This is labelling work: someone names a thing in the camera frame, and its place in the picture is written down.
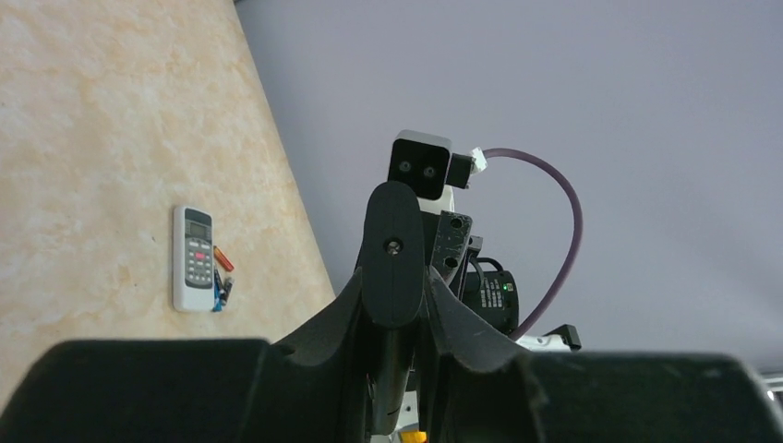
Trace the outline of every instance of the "white wall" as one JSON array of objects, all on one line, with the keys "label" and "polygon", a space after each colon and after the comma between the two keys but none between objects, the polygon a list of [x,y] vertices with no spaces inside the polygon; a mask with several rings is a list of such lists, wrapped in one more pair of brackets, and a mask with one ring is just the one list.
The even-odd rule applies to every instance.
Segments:
[{"label": "white wall", "polygon": [[[581,256],[534,332],[588,348],[726,351],[783,365],[783,3],[243,0],[336,287],[393,137],[506,146],[558,166]],[[457,209],[529,310],[571,233],[548,177],[492,163]]]},{"label": "white wall", "polygon": [[[172,308],[181,204],[236,265],[220,314]],[[0,0],[0,411],[61,341],[275,341],[332,299],[230,2]]]}]

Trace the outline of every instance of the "gray wall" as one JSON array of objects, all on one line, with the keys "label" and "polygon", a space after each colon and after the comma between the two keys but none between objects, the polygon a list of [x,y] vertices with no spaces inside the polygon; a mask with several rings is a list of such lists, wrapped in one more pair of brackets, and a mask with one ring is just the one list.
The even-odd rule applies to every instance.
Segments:
[{"label": "gray wall", "polygon": [[[528,150],[585,238],[534,332],[783,365],[783,3],[264,1],[238,6],[335,288],[393,137]],[[557,186],[492,162],[457,195],[528,312],[570,241]]]}]

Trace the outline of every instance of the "yellow part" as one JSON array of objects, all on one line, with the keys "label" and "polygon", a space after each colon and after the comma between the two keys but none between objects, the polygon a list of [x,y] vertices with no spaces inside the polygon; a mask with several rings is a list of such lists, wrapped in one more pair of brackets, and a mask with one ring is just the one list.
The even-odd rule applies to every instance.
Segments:
[{"label": "yellow part", "polygon": [[403,443],[427,443],[427,433],[419,431],[401,432],[400,439]]}]

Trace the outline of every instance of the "mounting hole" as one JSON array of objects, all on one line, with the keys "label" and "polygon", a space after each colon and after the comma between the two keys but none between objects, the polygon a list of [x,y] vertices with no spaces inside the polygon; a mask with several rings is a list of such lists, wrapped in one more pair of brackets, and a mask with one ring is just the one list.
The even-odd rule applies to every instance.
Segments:
[{"label": "mounting hole", "polygon": [[403,241],[397,237],[392,237],[383,242],[383,250],[390,256],[396,256],[403,252]]},{"label": "mounting hole", "polygon": [[278,351],[280,351],[283,357],[291,355],[295,351],[294,346],[288,344],[275,344],[274,347],[277,348]]}]

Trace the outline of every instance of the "screw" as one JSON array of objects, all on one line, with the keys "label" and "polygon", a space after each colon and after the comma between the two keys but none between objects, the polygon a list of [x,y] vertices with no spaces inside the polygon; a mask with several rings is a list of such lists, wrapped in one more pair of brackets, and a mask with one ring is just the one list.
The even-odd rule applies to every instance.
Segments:
[{"label": "screw", "polygon": [[397,240],[390,240],[386,244],[386,253],[389,254],[390,256],[396,256],[402,250],[403,250],[403,244],[398,242]]}]

